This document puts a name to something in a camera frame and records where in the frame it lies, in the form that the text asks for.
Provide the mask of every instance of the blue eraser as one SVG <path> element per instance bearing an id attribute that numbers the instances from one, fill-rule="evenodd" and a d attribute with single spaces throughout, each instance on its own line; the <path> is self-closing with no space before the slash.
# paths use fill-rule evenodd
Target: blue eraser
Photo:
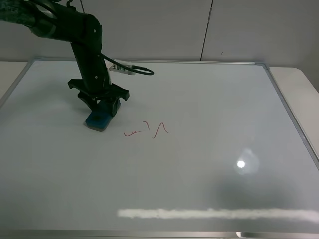
<path id="1" fill-rule="evenodd" d="M 85 120 L 85 124 L 88 128 L 103 132 L 112 120 L 112 116 L 104 111 L 92 111 Z"/>

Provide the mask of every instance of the handwriting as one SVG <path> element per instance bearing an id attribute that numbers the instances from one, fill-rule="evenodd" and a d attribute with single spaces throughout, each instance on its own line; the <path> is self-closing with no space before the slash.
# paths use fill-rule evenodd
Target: handwriting
<path id="1" fill-rule="evenodd" d="M 147 121 L 143 121 L 143 123 L 146 123 L 148 129 L 150 130 L 150 125 L 149 125 L 149 123 L 148 123 Z M 158 128 L 157 128 L 157 130 L 156 130 L 155 136 L 152 137 L 152 138 L 156 138 L 156 136 L 157 136 L 157 134 L 158 134 L 158 132 L 159 132 L 160 126 L 163 126 L 163 129 L 165 130 L 165 132 L 168 133 L 168 131 L 167 131 L 166 128 L 165 128 L 164 123 L 162 122 L 162 123 L 159 124 L 159 126 L 158 126 Z M 133 134 L 140 133 L 140 132 L 142 132 L 142 131 L 134 131 L 134 132 L 132 132 L 131 134 L 128 134 L 128 135 L 124 133 L 124 135 L 125 135 L 125 137 L 130 137 L 130 136 L 132 136 Z"/>
<path id="2" fill-rule="evenodd" d="M 143 123 L 146 123 L 146 125 L 148 126 L 148 128 L 149 128 L 149 130 L 150 130 L 149 123 L 147 123 L 146 121 L 143 121 Z"/>
<path id="3" fill-rule="evenodd" d="M 142 131 L 134 131 L 134 132 L 132 132 L 131 134 L 129 134 L 129 135 L 126 135 L 125 133 L 124 133 L 124 135 L 126 136 L 126 137 L 130 137 L 130 136 L 132 136 L 133 134 L 136 134 L 136 133 L 140 133 L 140 132 L 142 132 Z"/>
<path id="4" fill-rule="evenodd" d="M 160 123 L 159 126 L 158 126 L 158 129 L 156 130 L 155 136 L 152 137 L 152 138 L 155 138 L 155 137 L 156 137 L 156 135 L 158 134 L 158 131 L 159 131 L 159 128 L 160 128 L 161 125 L 163 125 L 163 128 L 164 128 L 165 132 L 168 133 L 168 131 L 167 131 L 166 128 L 165 128 L 164 123 Z"/>

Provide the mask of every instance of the black cable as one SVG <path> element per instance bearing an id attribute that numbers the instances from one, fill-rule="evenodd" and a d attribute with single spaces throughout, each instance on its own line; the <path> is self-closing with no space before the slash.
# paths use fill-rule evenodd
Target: black cable
<path id="1" fill-rule="evenodd" d="M 69 0 L 67 3 L 66 3 L 66 7 L 67 8 L 75 8 L 73 6 L 71 6 L 71 3 L 73 2 L 73 0 Z"/>
<path id="2" fill-rule="evenodd" d="M 82 7 L 82 10 L 83 10 L 83 13 L 85 13 L 85 11 L 84 11 L 84 6 L 83 6 L 83 3 L 82 3 L 82 0 L 80 0 L 80 3 L 81 3 L 81 7 Z"/>
<path id="3" fill-rule="evenodd" d="M 29 0 L 30 2 L 32 2 L 33 4 L 36 4 L 46 10 L 48 10 L 50 13 L 52 13 L 53 15 L 56 16 L 56 13 L 51 9 L 49 8 L 47 5 L 41 3 L 41 2 L 38 2 L 37 0 Z M 62 28 L 65 30 L 65 32 L 68 32 L 64 26 L 60 25 L 58 22 L 56 22 L 54 19 L 48 17 L 47 15 L 45 15 L 44 13 L 38 11 L 37 12 L 38 14 L 40 14 L 43 18 L 45 18 L 48 22 L 50 22 L 51 24 L 55 25 L 56 27 L 59 27 L 59 28 Z M 82 39 L 80 39 L 79 37 L 76 37 L 74 35 L 71 35 L 72 38 L 76 39 L 76 41 L 78 41 L 79 43 L 83 44 L 84 46 L 86 46 L 88 49 L 90 49 L 90 46 L 86 44 L 86 42 L 82 41 Z M 147 76 L 152 76 L 154 75 L 154 71 L 148 69 L 148 68 L 145 68 L 145 67 L 142 67 L 142 66 L 132 66 L 132 67 L 128 67 L 128 66 L 125 66 L 115 60 L 113 60 L 112 58 L 110 57 L 107 57 L 106 55 L 98 52 L 97 53 L 98 55 L 101 54 L 102 57 L 105 59 L 105 60 L 108 60 L 109 62 L 119 66 L 119 67 L 122 67 L 123 69 L 127 70 L 127 71 L 131 71 L 131 72 L 134 72 L 134 73 L 137 73 L 137 74 L 141 74 L 141 75 L 147 75 Z"/>

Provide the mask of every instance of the white wall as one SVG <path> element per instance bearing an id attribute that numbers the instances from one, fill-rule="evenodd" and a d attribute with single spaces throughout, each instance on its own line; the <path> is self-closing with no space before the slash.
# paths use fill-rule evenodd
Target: white wall
<path id="1" fill-rule="evenodd" d="M 83 0 L 103 49 L 126 59 L 200 60 L 211 0 Z"/>
<path id="2" fill-rule="evenodd" d="M 301 69 L 319 89 L 319 0 L 214 0 L 202 60 Z"/>
<path id="3" fill-rule="evenodd" d="M 81 11 L 79 0 L 74 1 Z M 211 0 L 83 0 L 103 26 L 103 53 L 134 59 L 200 60 Z M 0 21 L 0 58 L 74 57 L 69 43 Z"/>
<path id="4" fill-rule="evenodd" d="M 200 60 L 211 0 L 83 4 L 103 25 L 103 52 L 111 57 Z M 319 90 L 318 10 L 319 0 L 214 0 L 202 60 L 297 67 Z M 37 38 L 24 26 L 0 22 L 0 30 L 0 59 L 73 57 L 69 43 Z"/>

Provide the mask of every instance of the white table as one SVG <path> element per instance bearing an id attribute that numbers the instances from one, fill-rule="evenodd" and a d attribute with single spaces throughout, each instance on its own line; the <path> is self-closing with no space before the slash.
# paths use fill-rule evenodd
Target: white table
<path id="1" fill-rule="evenodd" d="M 170 72 L 171 79 L 181 81 L 190 74 L 193 74 L 192 77 L 196 79 L 194 71 L 183 72 L 189 67 L 182 63 L 175 63 L 174 67 L 170 63 L 163 63 L 163 65 L 168 71 L 177 69 L 176 72 Z M 204 77 L 211 74 L 215 79 L 217 83 L 215 87 L 212 88 L 209 77 L 205 82 L 201 82 L 200 77 L 196 79 L 205 87 L 200 85 L 196 88 L 196 81 L 181 81 L 180 83 L 186 85 L 179 86 L 171 79 L 164 79 L 165 71 L 162 66 L 156 64 L 151 64 L 157 72 L 157 78 L 154 78 L 156 81 L 153 83 L 143 77 L 132 78 L 134 81 L 129 81 L 129 78 L 124 80 L 115 76 L 115 82 L 119 82 L 120 86 L 126 85 L 132 90 L 132 95 L 130 101 L 122 105 L 117 120 L 113 121 L 113 126 L 108 129 L 107 134 L 96 134 L 82 126 L 81 118 L 85 117 L 88 111 L 74 97 L 76 93 L 70 93 L 64 87 L 65 75 L 68 78 L 78 74 L 76 65 L 71 62 L 35 64 L 35 68 L 26 76 L 26 81 L 21 82 L 12 98 L 9 98 L 0 110 L 2 139 L 6 135 L 11 142 L 1 145 L 5 163 L 1 169 L 2 198 L 0 202 L 6 207 L 2 208 L 2 218 L 0 214 L 0 219 L 3 220 L 0 221 L 0 236 L 317 237 L 318 234 L 305 233 L 319 233 L 316 227 L 319 223 L 319 213 L 316 212 L 319 211 L 316 203 L 318 192 L 315 190 L 318 170 L 263 69 L 250 64 L 243 67 L 234 65 L 231 68 L 227 65 L 212 64 L 213 70 L 211 70 L 209 64 L 199 65 L 200 72 L 206 72 Z M 190 66 L 192 70 L 195 68 L 192 64 L 187 66 Z M 232 68 L 235 69 L 235 75 L 231 72 Z M 41 72 L 40 78 L 45 80 L 39 80 L 37 71 Z M 315 137 L 314 129 L 303 125 L 309 124 L 307 120 L 312 119 L 313 116 L 309 114 L 305 116 L 304 107 L 300 102 L 307 103 L 309 91 L 314 97 L 317 92 L 298 70 L 289 68 L 285 71 L 286 73 L 282 73 L 283 76 L 278 77 L 276 75 L 280 75 L 279 72 L 282 73 L 282 71 L 276 71 L 276 68 L 272 69 L 279 88 L 293 109 L 297 121 L 302 124 L 308 139 Z M 299 74 L 298 77 L 290 76 L 295 75 L 294 72 Z M 287 83 L 291 79 L 295 80 L 294 85 L 297 86 L 300 82 L 304 83 L 303 93 L 296 94 L 302 98 L 301 101 L 293 100 L 296 96 L 292 89 L 295 90 L 297 87 Z M 148 88 L 156 89 L 158 92 L 148 90 L 141 92 L 140 86 L 144 84 L 146 86 L 151 84 Z M 149 102 L 145 101 L 147 96 L 150 96 Z M 167 105 L 164 107 L 158 102 L 164 102 Z M 173 105 L 178 103 L 178 108 L 170 107 L 168 105 L 170 102 Z M 157 107 L 159 112 L 157 110 L 152 112 L 148 104 Z M 223 104 L 230 108 L 224 110 Z M 142 143 L 124 141 L 122 134 L 122 138 L 117 137 L 119 130 L 124 129 L 125 125 L 128 125 L 125 130 L 133 130 L 130 129 L 132 126 L 140 127 L 135 124 L 135 120 L 142 119 L 139 114 L 150 119 L 154 119 L 152 115 L 156 115 L 165 123 L 169 122 L 166 125 L 169 126 L 169 137 L 162 130 L 157 141 L 149 140 L 147 128 L 141 135 L 140 140 L 145 140 L 140 141 Z M 178 121 L 172 120 L 171 115 L 174 114 L 178 116 Z M 197 114 L 208 116 L 201 119 L 201 124 L 206 125 L 206 130 L 201 129 L 201 125 L 198 124 Z M 216 122 L 220 127 L 209 127 L 211 123 Z M 192 128 L 181 131 L 189 125 Z M 108 134 L 113 135 L 114 138 L 107 138 Z M 201 147 L 200 144 L 192 141 L 192 135 L 207 139 L 203 142 L 202 152 L 194 154 L 191 150 L 193 143 L 197 145 L 196 150 Z M 83 149 L 88 143 L 88 138 L 95 143 L 85 151 Z M 118 142 L 116 145 L 130 150 L 132 158 L 128 158 L 125 150 L 120 149 L 120 157 L 117 155 L 115 161 L 112 157 L 108 159 L 92 157 L 99 152 L 102 152 L 101 155 L 114 156 L 116 145 L 109 148 L 107 152 L 103 151 L 107 145 L 113 143 L 113 140 Z M 178 146 L 183 148 L 183 145 L 179 145 L 180 142 L 189 146 L 189 150 L 184 148 L 187 154 L 175 150 Z M 14 144 L 18 145 L 17 149 L 10 150 Z M 135 157 L 141 151 L 137 151 L 137 148 L 145 145 L 147 147 L 143 147 L 145 150 L 143 156 L 156 152 L 154 157 L 149 160 Z M 211 153 L 212 160 L 204 157 L 209 156 L 207 147 L 210 145 L 213 151 L 208 153 Z M 318 151 L 313 141 L 311 145 L 315 151 Z M 66 154 L 57 152 L 56 148 L 73 152 L 73 157 L 63 158 Z M 167 153 L 172 160 L 165 158 Z M 260 161 L 256 159 L 256 155 L 261 157 Z M 236 162 L 238 157 L 239 169 L 235 165 L 235 172 L 233 160 Z M 240 169 L 244 160 L 248 166 L 247 171 Z M 253 176 L 259 163 L 261 165 L 259 174 Z M 186 189 L 187 186 L 190 187 L 190 193 Z M 114 207 L 109 207 L 108 203 L 114 204 Z M 213 207 L 216 211 L 207 210 L 209 207 Z M 236 210 L 238 207 L 246 209 L 238 211 Z M 205 220 L 206 217 L 219 220 L 209 221 Z M 280 221 L 277 218 L 294 219 L 298 223 Z M 14 231 L 8 233 L 4 231 L 6 229 Z M 20 229 L 65 229 L 68 231 L 63 233 L 60 231 L 16 231 Z M 266 233 L 235 233 L 239 231 Z"/>

